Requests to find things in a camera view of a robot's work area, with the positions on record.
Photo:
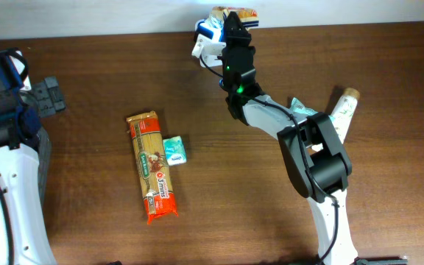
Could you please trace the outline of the pale yellow snack package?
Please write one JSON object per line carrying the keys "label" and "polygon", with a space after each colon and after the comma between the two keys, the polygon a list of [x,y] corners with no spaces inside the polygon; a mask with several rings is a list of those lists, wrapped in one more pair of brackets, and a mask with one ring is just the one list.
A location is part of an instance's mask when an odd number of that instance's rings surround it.
{"label": "pale yellow snack package", "polygon": [[235,13],[246,28],[257,27],[259,25],[258,12],[246,7],[215,6],[210,11],[206,21],[213,28],[222,28],[225,20],[231,13]]}

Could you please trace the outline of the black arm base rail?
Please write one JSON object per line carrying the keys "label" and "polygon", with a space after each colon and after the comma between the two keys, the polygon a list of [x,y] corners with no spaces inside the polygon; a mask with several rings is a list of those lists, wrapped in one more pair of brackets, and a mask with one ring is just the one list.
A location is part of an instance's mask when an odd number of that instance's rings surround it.
{"label": "black arm base rail", "polygon": [[409,261],[404,258],[358,258],[354,265],[408,265]]}

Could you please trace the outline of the teal wet wipes pack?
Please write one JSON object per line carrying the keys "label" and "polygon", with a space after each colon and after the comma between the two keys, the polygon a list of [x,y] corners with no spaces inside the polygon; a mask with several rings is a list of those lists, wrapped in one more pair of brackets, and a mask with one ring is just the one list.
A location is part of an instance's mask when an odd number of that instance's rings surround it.
{"label": "teal wet wipes pack", "polygon": [[307,116],[313,116],[315,114],[317,114],[317,111],[306,107],[298,98],[294,97],[291,101],[290,101],[290,111],[295,115],[295,116],[303,116],[303,117],[307,117]]}

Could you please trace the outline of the orange spaghetti package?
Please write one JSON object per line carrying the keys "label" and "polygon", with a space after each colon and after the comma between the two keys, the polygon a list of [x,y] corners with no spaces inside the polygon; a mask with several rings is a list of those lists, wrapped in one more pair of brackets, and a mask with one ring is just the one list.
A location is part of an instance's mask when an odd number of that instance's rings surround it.
{"label": "orange spaghetti package", "polygon": [[141,184],[147,223],[173,213],[178,215],[169,164],[158,115],[154,111],[126,118]]}

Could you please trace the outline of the small teal tissue pack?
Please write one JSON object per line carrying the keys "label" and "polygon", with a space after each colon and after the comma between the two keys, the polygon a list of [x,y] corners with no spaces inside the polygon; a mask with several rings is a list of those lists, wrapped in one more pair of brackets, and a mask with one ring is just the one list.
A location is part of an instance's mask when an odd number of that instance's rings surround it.
{"label": "small teal tissue pack", "polygon": [[180,136],[163,139],[165,156],[170,166],[176,166],[187,162],[186,149]]}

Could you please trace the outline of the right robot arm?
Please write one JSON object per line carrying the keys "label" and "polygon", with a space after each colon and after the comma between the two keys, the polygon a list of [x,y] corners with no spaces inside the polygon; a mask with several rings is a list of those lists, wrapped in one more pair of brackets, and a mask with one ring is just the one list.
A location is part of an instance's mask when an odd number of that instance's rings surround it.
{"label": "right robot arm", "polygon": [[318,264],[354,264],[358,257],[347,219],[352,164],[329,115],[299,114],[274,102],[255,80],[252,36],[236,13],[225,19],[221,87],[231,115],[278,140],[287,175],[311,207]]}

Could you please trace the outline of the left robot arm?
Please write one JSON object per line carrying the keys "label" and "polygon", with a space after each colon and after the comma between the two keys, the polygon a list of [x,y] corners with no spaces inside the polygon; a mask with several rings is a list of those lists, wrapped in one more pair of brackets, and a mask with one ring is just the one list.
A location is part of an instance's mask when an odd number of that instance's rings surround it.
{"label": "left robot arm", "polygon": [[55,77],[29,80],[17,48],[0,51],[0,264],[55,264],[43,218],[52,143],[41,120],[66,108]]}

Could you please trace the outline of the white cream tube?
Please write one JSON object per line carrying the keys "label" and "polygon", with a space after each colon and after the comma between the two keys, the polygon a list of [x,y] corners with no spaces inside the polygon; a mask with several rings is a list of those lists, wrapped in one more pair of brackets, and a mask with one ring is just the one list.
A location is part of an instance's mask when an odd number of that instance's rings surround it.
{"label": "white cream tube", "polygon": [[331,113],[333,126],[342,144],[345,142],[359,99],[359,91],[345,88]]}

